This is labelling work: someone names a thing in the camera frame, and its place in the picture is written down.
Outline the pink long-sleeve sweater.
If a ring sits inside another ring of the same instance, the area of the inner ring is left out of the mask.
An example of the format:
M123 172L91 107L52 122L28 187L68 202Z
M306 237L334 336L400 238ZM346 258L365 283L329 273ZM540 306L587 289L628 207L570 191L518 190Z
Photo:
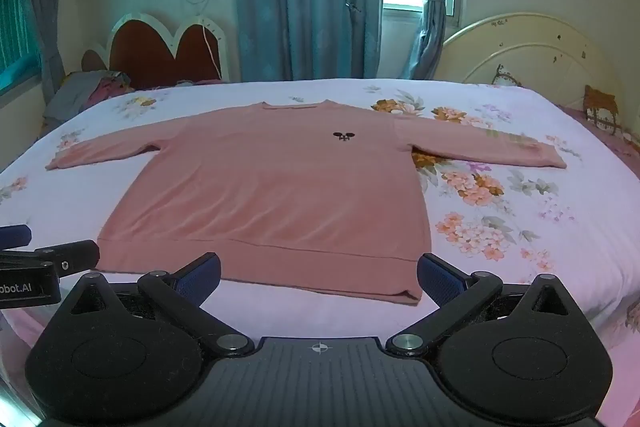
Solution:
M70 169L149 154L99 236L107 272L218 255L228 280L415 305L431 248L413 152L562 167L527 136L324 101L231 107L77 143Z

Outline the pile of clothes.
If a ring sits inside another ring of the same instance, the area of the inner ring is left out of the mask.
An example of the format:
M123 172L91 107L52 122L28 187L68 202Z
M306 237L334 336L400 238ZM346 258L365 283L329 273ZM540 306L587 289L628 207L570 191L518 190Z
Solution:
M64 78L61 88L47 104L41 134L46 135L93 105L131 91L130 79L123 72L73 72Z

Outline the green left window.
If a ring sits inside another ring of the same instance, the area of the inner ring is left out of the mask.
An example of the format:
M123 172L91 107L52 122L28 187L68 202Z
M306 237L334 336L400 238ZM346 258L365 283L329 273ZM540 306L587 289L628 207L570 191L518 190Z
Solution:
M1 93L39 71L40 52L28 0L1 0Z

